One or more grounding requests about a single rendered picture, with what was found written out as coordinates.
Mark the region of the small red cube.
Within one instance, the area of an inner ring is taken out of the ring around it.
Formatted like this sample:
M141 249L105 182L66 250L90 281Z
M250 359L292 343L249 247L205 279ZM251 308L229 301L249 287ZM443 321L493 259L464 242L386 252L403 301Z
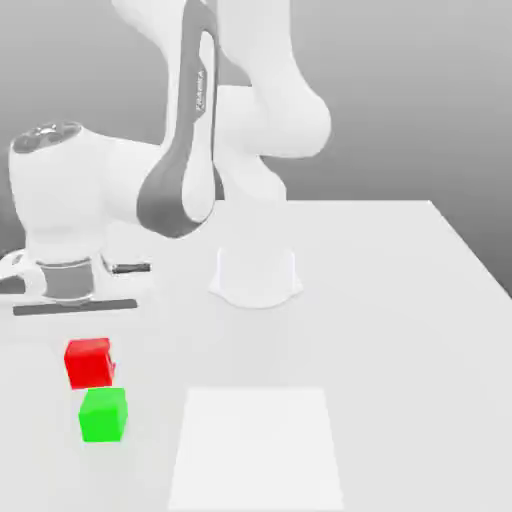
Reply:
M64 364L73 390L113 385L115 363L110 355L109 338L70 340Z

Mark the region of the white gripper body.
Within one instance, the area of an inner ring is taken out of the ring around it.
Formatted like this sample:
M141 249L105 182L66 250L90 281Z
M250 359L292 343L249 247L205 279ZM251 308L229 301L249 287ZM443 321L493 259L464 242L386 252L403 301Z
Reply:
M11 333L106 335L139 322L134 299L91 301L80 305L30 304L13 307Z

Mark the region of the small green cube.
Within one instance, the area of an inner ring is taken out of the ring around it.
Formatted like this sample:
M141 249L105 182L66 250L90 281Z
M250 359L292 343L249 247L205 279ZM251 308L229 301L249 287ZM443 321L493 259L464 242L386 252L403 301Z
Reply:
M128 418L125 389L89 389L84 396L78 417L84 442L119 442Z

